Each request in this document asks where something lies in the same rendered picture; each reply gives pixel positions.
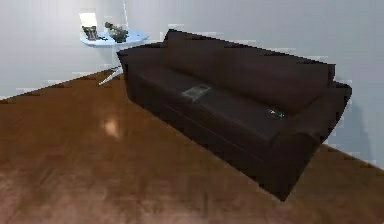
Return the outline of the dark brown sofa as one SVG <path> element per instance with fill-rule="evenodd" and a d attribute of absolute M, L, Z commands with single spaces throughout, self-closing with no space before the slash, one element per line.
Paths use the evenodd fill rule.
<path fill-rule="evenodd" d="M 170 29 L 117 54 L 128 98 L 285 200 L 352 96 L 332 64 Z M 181 94 L 212 89 L 195 102 Z M 285 114 L 276 119 L 269 109 Z"/>

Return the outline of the pale blue round table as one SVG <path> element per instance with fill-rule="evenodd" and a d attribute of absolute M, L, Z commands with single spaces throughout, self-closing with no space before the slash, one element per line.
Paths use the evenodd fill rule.
<path fill-rule="evenodd" d="M 107 76 L 103 81 L 100 82 L 100 85 L 104 85 L 105 83 L 109 82 L 113 78 L 119 76 L 123 73 L 123 69 L 120 63 L 120 60 L 118 59 L 117 53 L 120 50 L 128 49 L 131 47 L 139 46 L 142 44 L 147 38 L 148 35 L 145 34 L 142 31 L 135 30 L 135 29 L 129 29 L 128 30 L 128 37 L 126 38 L 125 42 L 117 43 L 107 31 L 101 31 L 98 33 L 99 39 L 95 41 L 90 41 L 87 39 L 86 34 L 81 31 L 80 32 L 80 41 L 90 47 L 96 48 L 96 49 L 110 49 L 112 51 L 111 59 L 112 64 L 110 65 L 110 70 L 113 71 L 113 73 L 109 76 Z"/>

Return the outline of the green house plant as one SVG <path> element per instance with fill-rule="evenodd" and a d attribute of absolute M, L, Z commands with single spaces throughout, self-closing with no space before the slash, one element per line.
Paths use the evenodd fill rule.
<path fill-rule="evenodd" d="M 105 28 L 108 30 L 109 36 L 117 43 L 123 43 L 128 37 L 128 31 L 122 27 L 118 27 L 112 23 L 106 22 Z"/>

